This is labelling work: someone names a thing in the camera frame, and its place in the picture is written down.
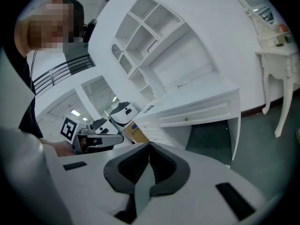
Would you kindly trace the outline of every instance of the baseboard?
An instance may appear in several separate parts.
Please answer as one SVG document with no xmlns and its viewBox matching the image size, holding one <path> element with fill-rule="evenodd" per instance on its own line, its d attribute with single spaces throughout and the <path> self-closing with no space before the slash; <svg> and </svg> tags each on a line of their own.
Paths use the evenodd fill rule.
<svg viewBox="0 0 300 225">
<path fill-rule="evenodd" d="M 297 97 L 299 95 L 300 95 L 300 88 L 293 92 L 292 97 L 294 98 L 294 97 Z M 270 103 L 270 108 L 281 105 L 282 103 L 283 103 L 283 97 L 278 98 L 278 99 L 276 99 L 276 100 L 274 100 Z M 241 117 L 243 118 L 243 117 L 251 116 L 251 115 L 254 115 L 254 114 L 257 114 L 257 113 L 261 113 L 262 109 L 265 106 L 266 106 L 266 104 L 261 105 L 259 107 L 249 109 L 249 110 L 246 110 L 246 111 L 243 111 L 243 112 L 241 112 Z"/>
</svg>

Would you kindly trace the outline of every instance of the fluorescent light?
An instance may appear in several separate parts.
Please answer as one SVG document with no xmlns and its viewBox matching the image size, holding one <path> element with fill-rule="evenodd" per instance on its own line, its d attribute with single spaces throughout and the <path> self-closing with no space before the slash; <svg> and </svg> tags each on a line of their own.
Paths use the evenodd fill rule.
<svg viewBox="0 0 300 225">
<path fill-rule="evenodd" d="M 77 112 L 77 111 L 76 111 L 76 110 L 74 110 L 74 109 L 71 111 L 71 113 L 72 113 L 72 114 L 74 114 L 74 115 L 76 115 L 76 116 L 79 116 L 79 115 L 80 115 L 80 113 L 79 113 L 79 112 Z"/>
</svg>

